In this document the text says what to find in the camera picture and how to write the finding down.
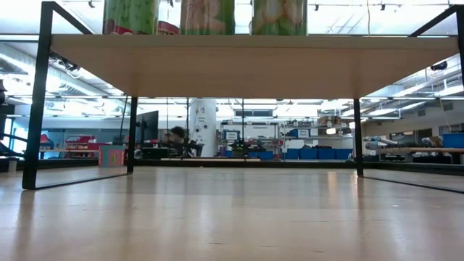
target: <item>person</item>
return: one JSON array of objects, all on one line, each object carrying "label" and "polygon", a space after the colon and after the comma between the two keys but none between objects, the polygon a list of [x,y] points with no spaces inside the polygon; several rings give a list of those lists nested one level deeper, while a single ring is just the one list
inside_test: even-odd
[{"label": "person", "polygon": [[186,132],[182,127],[174,127],[170,130],[169,135],[167,136],[168,141],[175,143],[183,143],[186,137]]}]

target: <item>wooden floor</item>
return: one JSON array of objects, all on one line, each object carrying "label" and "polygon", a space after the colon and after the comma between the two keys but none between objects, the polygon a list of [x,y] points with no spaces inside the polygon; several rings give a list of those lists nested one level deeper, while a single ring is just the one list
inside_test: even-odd
[{"label": "wooden floor", "polygon": [[[52,183],[79,173],[107,171],[38,176]],[[42,191],[22,191],[20,174],[0,175],[2,261],[448,261],[463,255],[463,195],[358,179],[352,170],[139,167],[128,177]]]}]

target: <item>white pillar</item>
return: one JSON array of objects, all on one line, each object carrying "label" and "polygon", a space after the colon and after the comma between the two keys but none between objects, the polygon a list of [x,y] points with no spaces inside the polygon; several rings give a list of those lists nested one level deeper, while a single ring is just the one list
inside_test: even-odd
[{"label": "white pillar", "polygon": [[202,157],[216,154],[216,99],[194,99],[190,106],[190,139],[203,144]]}]

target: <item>ceiling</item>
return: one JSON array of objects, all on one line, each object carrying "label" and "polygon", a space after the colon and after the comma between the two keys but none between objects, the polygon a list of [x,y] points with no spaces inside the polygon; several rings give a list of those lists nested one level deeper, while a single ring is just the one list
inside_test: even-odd
[{"label": "ceiling", "polygon": [[[62,0],[57,2],[75,15],[94,33],[102,32],[104,5],[102,0],[93,0],[92,5],[94,8],[91,8],[86,0]],[[406,36],[443,12],[449,7],[449,4],[464,4],[464,0],[369,0],[369,7],[366,6],[366,0],[309,0],[307,19],[308,33]],[[40,5],[41,0],[16,0],[2,3],[0,9],[0,35],[37,34],[39,31]],[[160,19],[171,22],[174,25],[178,25],[181,11],[180,7],[181,5],[178,1],[175,1],[174,7],[171,7],[167,1],[163,0],[159,8]],[[252,6],[250,5],[250,0],[236,0],[236,33],[248,34],[251,18]],[[59,15],[54,16],[52,31],[53,33],[79,33]],[[425,34],[437,36],[456,35],[456,17],[448,17]],[[36,56],[36,43],[7,44],[29,57]],[[458,72],[460,71],[460,61],[458,57],[452,57],[448,60],[448,63],[449,66],[446,70],[438,72],[431,71],[429,68],[422,70],[395,83],[393,86],[387,86],[373,94],[373,96],[394,96],[400,91],[404,91],[408,88],[414,88],[417,85],[421,85],[422,87],[411,94],[406,94],[406,96],[433,96],[435,93],[450,86],[459,86],[461,80],[460,73]],[[65,71],[62,66],[57,64],[53,64],[52,66],[62,72]],[[82,83],[89,84],[107,95],[119,96],[122,94],[113,86],[108,85],[89,73],[81,74],[77,80]],[[454,92],[452,95],[462,95],[462,92]],[[154,107],[158,106],[156,105],[157,102],[157,100],[141,101],[141,108],[144,108],[145,110],[158,109]],[[324,101],[319,100],[312,101],[311,103],[320,106],[323,102]],[[279,104],[276,101],[273,103],[278,106],[287,106],[289,101],[287,101],[287,104]],[[366,99],[366,102],[363,102],[363,106],[365,113],[368,113],[370,111],[379,110],[379,108],[398,109],[414,103],[415,102],[413,101],[392,101],[382,99],[377,101],[377,99]],[[430,103],[431,101],[420,104],[418,107]],[[339,109],[349,110],[351,109],[351,104],[340,104]]]}]

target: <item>green jar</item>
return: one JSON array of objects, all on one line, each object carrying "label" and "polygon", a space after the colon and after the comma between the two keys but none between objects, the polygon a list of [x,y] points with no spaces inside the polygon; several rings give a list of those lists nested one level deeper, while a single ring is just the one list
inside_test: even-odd
[{"label": "green jar", "polygon": [[157,34],[160,0],[106,0],[103,34]]},{"label": "green jar", "polygon": [[181,34],[235,34],[234,0],[183,0]]},{"label": "green jar", "polygon": [[307,0],[253,0],[253,14],[253,35],[307,35]]}]

